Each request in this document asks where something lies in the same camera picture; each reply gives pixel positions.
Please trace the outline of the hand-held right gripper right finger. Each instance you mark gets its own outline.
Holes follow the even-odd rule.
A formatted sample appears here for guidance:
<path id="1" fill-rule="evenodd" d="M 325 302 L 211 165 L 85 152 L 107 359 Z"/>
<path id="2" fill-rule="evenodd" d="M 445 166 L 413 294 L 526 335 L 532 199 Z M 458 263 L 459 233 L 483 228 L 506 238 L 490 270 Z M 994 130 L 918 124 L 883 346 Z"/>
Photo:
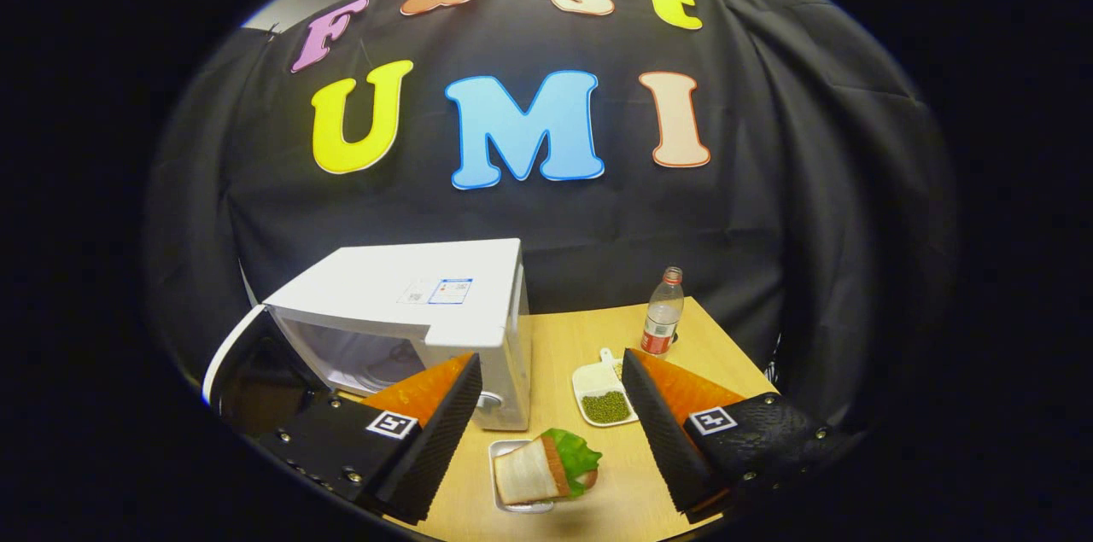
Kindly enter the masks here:
<path id="1" fill-rule="evenodd" d="M 803 490 L 859 438 L 777 392 L 742 397 L 628 347 L 623 386 L 675 510 L 734 520 Z"/>

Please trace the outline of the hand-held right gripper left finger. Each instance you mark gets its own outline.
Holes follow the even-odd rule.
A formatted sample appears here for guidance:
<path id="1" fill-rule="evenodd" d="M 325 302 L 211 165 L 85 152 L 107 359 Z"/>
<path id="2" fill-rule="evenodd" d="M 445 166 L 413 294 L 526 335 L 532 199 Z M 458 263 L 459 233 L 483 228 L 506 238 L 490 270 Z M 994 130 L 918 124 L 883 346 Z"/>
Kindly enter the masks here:
<path id="1" fill-rule="evenodd" d="M 482 391 L 465 353 L 362 401 L 320 394 L 258 445 L 290 471 L 362 510 L 426 519 Z"/>

